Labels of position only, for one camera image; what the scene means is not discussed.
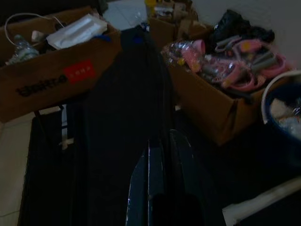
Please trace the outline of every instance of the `cardboard box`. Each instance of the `cardboard box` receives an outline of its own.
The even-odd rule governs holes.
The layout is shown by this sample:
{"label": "cardboard box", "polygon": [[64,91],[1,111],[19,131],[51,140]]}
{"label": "cardboard box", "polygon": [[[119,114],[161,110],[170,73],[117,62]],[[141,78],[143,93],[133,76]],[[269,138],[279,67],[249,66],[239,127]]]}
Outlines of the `cardboard box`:
{"label": "cardboard box", "polygon": [[[169,71],[182,109],[218,145],[231,140],[260,118],[264,89],[252,94],[253,104],[250,105],[242,98],[233,99],[227,96],[180,66],[170,66]],[[271,90],[285,82],[287,80],[276,83]]]}
{"label": "cardboard box", "polygon": [[[91,8],[85,7],[54,16],[70,24],[90,12]],[[10,24],[8,30],[11,37],[20,34],[31,40],[33,30],[53,33],[56,23],[35,18]],[[121,51],[119,31],[108,25],[105,34],[111,41],[94,39],[0,68],[0,121],[7,122],[91,89]],[[0,61],[5,62],[15,50],[6,39],[4,28],[0,28],[0,45]]]}
{"label": "cardboard box", "polygon": [[186,40],[203,39],[213,31],[213,27],[206,24],[206,28],[199,26],[191,29],[191,32],[187,32],[187,29],[189,29],[191,24],[191,21],[187,19],[182,20],[182,23],[180,23],[183,26],[177,26],[176,24],[168,23],[156,18],[150,18],[149,23],[150,35],[159,50],[168,43],[178,40],[181,37]]}

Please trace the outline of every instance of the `white tile floor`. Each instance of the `white tile floor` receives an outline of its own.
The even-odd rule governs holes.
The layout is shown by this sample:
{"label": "white tile floor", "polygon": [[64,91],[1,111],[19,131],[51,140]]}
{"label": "white tile floor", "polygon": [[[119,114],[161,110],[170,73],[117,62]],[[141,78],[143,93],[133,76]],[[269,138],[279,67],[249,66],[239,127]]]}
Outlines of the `white tile floor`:
{"label": "white tile floor", "polygon": [[[40,111],[47,114],[58,107]],[[0,124],[0,226],[16,226],[34,113]]]}
{"label": "white tile floor", "polygon": [[144,0],[119,0],[109,2],[109,9],[103,17],[115,28],[125,30],[136,25],[135,16],[139,13],[141,21],[145,21],[146,8]]}

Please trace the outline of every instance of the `red label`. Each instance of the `red label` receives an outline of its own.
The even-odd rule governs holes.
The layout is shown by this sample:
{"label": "red label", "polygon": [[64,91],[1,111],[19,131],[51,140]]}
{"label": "red label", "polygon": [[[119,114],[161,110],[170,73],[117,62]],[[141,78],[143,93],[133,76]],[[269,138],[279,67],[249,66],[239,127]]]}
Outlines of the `red label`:
{"label": "red label", "polygon": [[85,60],[70,67],[66,67],[63,71],[70,83],[76,83],[78,81],[83,81],[86,78],[95,77],[95,70],[91,60]]}

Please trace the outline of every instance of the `white cable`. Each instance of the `white cable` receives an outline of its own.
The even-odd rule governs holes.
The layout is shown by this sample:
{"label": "white cable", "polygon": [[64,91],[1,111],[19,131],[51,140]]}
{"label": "white cable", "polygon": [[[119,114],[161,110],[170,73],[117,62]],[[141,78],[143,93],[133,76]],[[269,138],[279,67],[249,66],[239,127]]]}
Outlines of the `white cable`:
{"label": "white cable", "polygon": [[44,19],[46,19],[46,20],[52,20],[52,19],[55,19],[62,27],[64,27],[64,25],[61,23],[61,21],[60,21],[58,18],[56,18],[55,16],[53,16],[53,17],[41,16],[41,15],[36,14],[36,13],[16,13],[16,14],[13,14],[13,15],[11,15],[11,16],[6,20],[5,25],[4,25],[4,32],[5,32],[5,36],[6,36],[6,38],[8,39],[8,41],[9,41],[11,44],[13,44],[14,46],[16,46],[16,44],[15,44],[15,43],[9,38],[9,36],[8,36],[8,22],[9,22],[12,18],[14,18],[14,17],[16,17],[16,16],[38,16],[38,17],[44,18]]}

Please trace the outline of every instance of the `water bottle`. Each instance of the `water bottle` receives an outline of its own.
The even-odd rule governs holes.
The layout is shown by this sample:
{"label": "water bottle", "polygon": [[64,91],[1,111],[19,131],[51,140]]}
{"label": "water bottle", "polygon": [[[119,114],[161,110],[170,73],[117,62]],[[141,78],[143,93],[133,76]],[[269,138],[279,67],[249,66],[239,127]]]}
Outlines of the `water bottle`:
{"label": "water bottle", "polygon": [[16,44],[15,54],[8,61],[8,65],[29,60],[39,55],[39,52],[34,47],[32,47],[32,45],[29,44],[21,35],[17,34],[14,40]]}

